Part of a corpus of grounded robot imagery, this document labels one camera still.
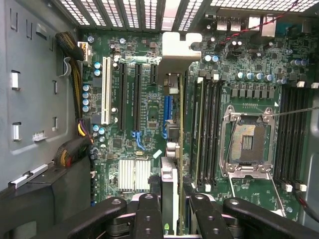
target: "heatsink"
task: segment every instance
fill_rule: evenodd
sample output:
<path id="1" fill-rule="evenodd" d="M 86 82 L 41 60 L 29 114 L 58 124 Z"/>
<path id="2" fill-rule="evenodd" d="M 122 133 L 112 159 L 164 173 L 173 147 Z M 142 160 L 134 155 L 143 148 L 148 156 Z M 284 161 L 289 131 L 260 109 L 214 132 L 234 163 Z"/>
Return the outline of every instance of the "heatsink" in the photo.
<path id="1" fill-rule="evenodd" d="M 150 190 L 148 183 L 151 175 L 150 160 L 119 160 L 119 191 L 145 192 Z"/>

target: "pcie slot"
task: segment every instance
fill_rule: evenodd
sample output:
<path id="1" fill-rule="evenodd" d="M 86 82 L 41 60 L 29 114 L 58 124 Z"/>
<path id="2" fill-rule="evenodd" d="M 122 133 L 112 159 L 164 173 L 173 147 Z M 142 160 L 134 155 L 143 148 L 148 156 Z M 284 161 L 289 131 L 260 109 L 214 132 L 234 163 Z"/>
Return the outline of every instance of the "pcie slot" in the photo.
<path id="1" fill-rule="evenodd" d="M 103 57 L 101 124 L 111 123 L 112 60 Z"/>
<path id="2" fill-rule="evenodd" d="M 158 65 L 151 64 L 151 84 L 156 85 L 158 83 Z"/>
<path id="3" fill-rule="evenodd" d="M 141 91 L 142 91 L 142 65 L 135 65 L 135 83 L 134 83 L 134 126 L 133 131 L 140 131 L 141 122 Z"/>
<path id="4" fill-rule="evenodd" d="M 120 63 L 120 105 L 118 123 L 119 130 L 125 130 L 127 81 L 127 65 L 125 63 Z"/>
<path id="5" fill-rule="evenodd" d="M 166 121 L 172 119 L 173 114 L 173 96 L 164 96 L 164 116 L 163 116 L 163 130 L 162 136 L 167 139 Z"/>
<path id="6" fill-rule="evenodd" d="M 213 84 L 212 95 L 213 95 L 213 109 L 212 109 L 212 132 L 210 138 L 210 152 L 211 152 L 211 163 L 210 163 L 210 173 L 207 178 L 210 179 L 211 184 L 215 184 L 215 173 L 216 164 L 218 157 L 218 139 L 219 139 L 219 124 L 220 124 L 220 108 L 221 108 L 221 93 L 222 84 Z"/>

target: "white pci slot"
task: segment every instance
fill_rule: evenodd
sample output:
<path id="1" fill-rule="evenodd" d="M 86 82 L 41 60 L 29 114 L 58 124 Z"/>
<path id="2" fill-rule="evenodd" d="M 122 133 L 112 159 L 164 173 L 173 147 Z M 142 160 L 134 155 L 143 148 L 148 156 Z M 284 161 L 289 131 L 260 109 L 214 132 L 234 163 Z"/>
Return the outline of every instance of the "white pci slot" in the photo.
<path id="1" fill-rule="evenodd" d="M 103 57 L 101 124 L 111 123 L 112 59 Z"/>

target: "capacitor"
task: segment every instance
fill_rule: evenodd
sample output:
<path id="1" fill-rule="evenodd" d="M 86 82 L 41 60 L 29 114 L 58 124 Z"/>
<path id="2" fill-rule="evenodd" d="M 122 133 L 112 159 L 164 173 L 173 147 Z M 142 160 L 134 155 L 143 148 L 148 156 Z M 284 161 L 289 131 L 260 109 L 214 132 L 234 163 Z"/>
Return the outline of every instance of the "capacitor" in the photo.
<path id="1" fill-rule="evenodd" d="M 106 131 L 105 128 L 100 128 L 99 129 L 99 134 L 105 134 L 105 131 Z"/>
<path id="2" fill-rule="evenodd" d="M 287 80 L 284 78 L 284 79 L 280 79 L 280 80 L 277 80 L 277 84 L 278 85 L 284 85 L 287 83 Z"/>
<path id="3" fill-rule="evenodd" d="M 114 62 L 113 63 L 113 68 L 114 68 L 114 70 L 118 70 L 119 69 L 119 64 Z"/>
<path id="4" fill-rule="evenodd" d="M 307 66 L 308 65 L 308 61 L 306 59 L 301 60 L 301 65 L 302 66 Z"/>
<path id="5" fill-rule="evenodd" d="M 94 68 L 97 69 L 97 70 L 99 70 L 99 69 L 102 68 L 102 64 L 101 64 L 100 62 L 95 62 L 95 63 L 94 63 Z"/>
<path id="6" fill-rule="evenodd" d="M 292 60 L 292 61 L 290 62 L 290 64 L 291 64 L 292 66 L 301 66 L 301 60 L 299 60 L 299 59 Z"/>
<path id="7" fill-rule="evenodd" d="M 211 56 L 210 56 L 210 55 L 206 55 L 206 56 L 204 57 L 204 61 L 205 61 L 205 62 L 210 62 L 210 61 L 211 61 Z"/>
<path id="8" fill-rule="evenodd" d="M 260 59 L 260 58 L 262 58 L 262 54 L 260 53 L 260 52 L 257 52 L 257 53 L 255 53 L 255 54 L 253 54 L 252 56 L 251 56 L 251 59 L 252 60 L 256 60 L 256 59 Z"/>
<path id="9" fill-rule="evenodd" d="M 236 80 L 241 81 L 244 77 L 244 74 L 242 72 L 238 72 L 235 76 Z"/>
<path id="10" fill-rule="evenodd" d="M 258 74 L 256 74 L 255 76 L 254 76 L 254 80 L 255 81 L 260 81 L 260 80 L 262 80 L 263 79 L 263 74 L 261 74 L 261 73 L 258 73 Z"/>
<path id="11" fill-rule="evenodd" d="M 253 77 L 254 77 L 254 76 L 253 76 L 252 73 L 247 73 L 246 76 L 245 76 L 245 80 L 246 80 L 246 81 L 251 81 L 251 80 L 253 79 Z"/>
<path id="12" fill-rule="evenodd" d="M 84 99 L 84 100 L 82 101 L 82 104 L 83 104 L 84 106 L 88 106 L 88 105 L 90 105 L 90 101 L 89 101 L 88 99 Z"/>
<path id="13" fill-rule="evenodd" d="M 95 70 L 94 71 L 94 75 L 95 76 L 100 76 L 101 75 L 101 71 L 100 70 Z"/>
<path id="14" fill-rule="evenodd" d="M 87 113 L 87 112 L 90 111 L 90 107 L 89 107 L 89 106 L 83 106 L 83 107 L 82 107 L 82 111 L 85 112 L 85 113 Z"/>
<path id="15" fill-rule="evenodd" d="M 91 98 L 91 93 L 83 92 L 82 97 L 85 98 L 85 99 L 89 99 L 89 98 Z"/>
<path id="16" fill-rule="evenodd" d="M 105 137 L 104 137 L 104 136 L 99 137 L 99 141 L 100 141 L 101 143 L 104 143 L 104 142 L 105 142 Z"/>
<path id="17" fill-rule="evenodd" d="M 98 132 L 100 127 L 98 125 L 94 125 L 92 129 L 94 132 Z"/>
<path id="18" fill-rule="evenodd" d="M 84 85 L 83 87 L 82 87 L 82 89 L 86 92 L 86 91 L 90 91 L 91 90 L 91 86 L 89 86 L 89 85 Z"/>
<path id="19" fill-rule="evenodd" d="M 273 81 L 273 76 L 272 75 L 267 75 L 264 78 L 265 82 L 270 83 Z"/>
<path id="20" fill-rule="evenodd" d="M 111 51 L 115 51 L 115 50 L 116 50 L 115 44 L 110 44 L 110 50 L 111 50 Z"/>
<path id="21" fill-rule="evenodd" d="M 218 60 L 219 60 L 219 58 L 218 58 L 218 56 L 213 56 L 213 57 L 211 58 L 211 60 L 212 60 L 214 63 L 217 63 Z"/>
<path id="22" fill-rule="evenodd" d="M 273 48 L 274 47 L 274 43 L 272 41 L 268 42 L 266 45 L 264 45 L 263 49 L 264 51 L 269 49 L 269 48 Z"/>
<path id="23" fill-rule="evenodd" d="M 113 107 L 113 108 L 111 108 L 111 112 L 112 112 L 113 114 L 116 114 L 116 113 L 118 112 L 118 109 L 115 108 L 115 107 Z"/>
<path id="24" fill-rule="evenodd" d="M 288 56 L 291 55 L 292 53 L 293 53 L 292 49 L 286 49 L 285 50 L 285 54 L 288 55 Z"/>

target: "black wire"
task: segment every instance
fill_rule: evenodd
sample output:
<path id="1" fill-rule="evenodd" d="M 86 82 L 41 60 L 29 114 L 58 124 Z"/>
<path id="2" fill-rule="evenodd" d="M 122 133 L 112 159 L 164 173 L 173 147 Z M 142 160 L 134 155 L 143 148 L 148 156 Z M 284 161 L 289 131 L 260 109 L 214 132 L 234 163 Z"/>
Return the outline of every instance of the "black wire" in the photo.
<path id="1" fill-rule="evenodd" d="M 317 223 L 319 223 L 319 216 L 318 214 L 311 208 L 309 207 L 309 204 L 306 202 L 306 200 L 303 198 L 303 193 L 300 190 L 295 191 L 295 198 L 298 201 L 298 203 L 303 207 L 304 212 L 314 219 Z"/>

